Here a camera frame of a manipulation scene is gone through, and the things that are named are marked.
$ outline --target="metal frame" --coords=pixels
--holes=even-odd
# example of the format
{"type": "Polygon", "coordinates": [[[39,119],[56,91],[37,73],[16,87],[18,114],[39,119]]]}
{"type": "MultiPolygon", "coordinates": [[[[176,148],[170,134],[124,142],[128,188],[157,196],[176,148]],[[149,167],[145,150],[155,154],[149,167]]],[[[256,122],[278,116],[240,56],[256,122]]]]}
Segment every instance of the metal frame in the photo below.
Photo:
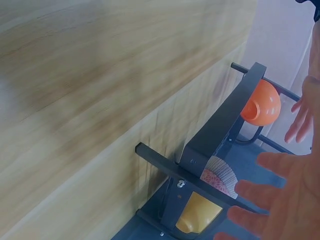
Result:
{"type": "Polygon", "coordinates": [[[237,140],[237,136],[244,124],[240,113],[261,79],[265,79],[275,86],[279,94],[284,94],[296,101],[299,100],[299,97],[264,78],[267,68],[257,62],[250,70],[235,63],[232,63],[231,67],[244,73],[241,82],[207,123],[186,144],[178,164],[166,159],[142,142],[135,148],[135,152],[140,157],[173,179],[173,184],[168,189],[168,192],[166,192],[166,203],[161,219],[152,218],[141,209],[136,214],[159,229],[161,234],[168,234],[177,240],[205,239],[216,226],[226,219],[227,211],[231,206],[239,206],[255,212],[245,204],[231,198],[200,179],[211,156],[218,156],[224,159],[233,143],[246,145],[253,143],[256,139],[260,139],[276,149],[288,152],[285,148],[261,135],[262,127],[258,128],[254,137],[249,141],[237,140]],[[221,213],[200,234],[186,234],[176,228],[176,223],[187,205],[192,192],[198,193],[223,208],[221,213]]]}
{"type": "MultiPolygon", "coordinates": [[[[245,76],[249,71],[245,67],[243,67],[243,66],[241,66],[239,64],[236,64],[234,62],[231,64],[231,68],[243,73],[243,76],[245,76]]],[[[298,102],[300,100],[300,97],[298,95],[296,95],[293,92],[285,89],[284,87],[282,87],[279,84],[271,81],[270,79],[265,78],[265,77],[263,77],[262,79],[267,81],[267,82],[269,82],[270,84],[272,84],[279,95],[283,94],[283,95],[287,96],[288,98],[290,98],[290,99],[292,99],[292,100],[294,100],[296,102],[298,102]]],[[[278,150],[281,153],[288,153],[288,154],[293,154],[294,155],[293,152],[289,151],[288,149],[286,149],[285,147],[281,146],[280,144],[272,141],[270,138],[262,135],[261,131],[262,131],[263,128],[264,128],[263,126],[259,126],[257,131],[255,132],[254,136],[250,140],[242,141],[242,140],[236,139],[234,142],[236,144],[238,144],[238,145],[249,145],[249,144],[254,143],[258,139],[258,140],[268,144],[272,148],[278,150]]]]}

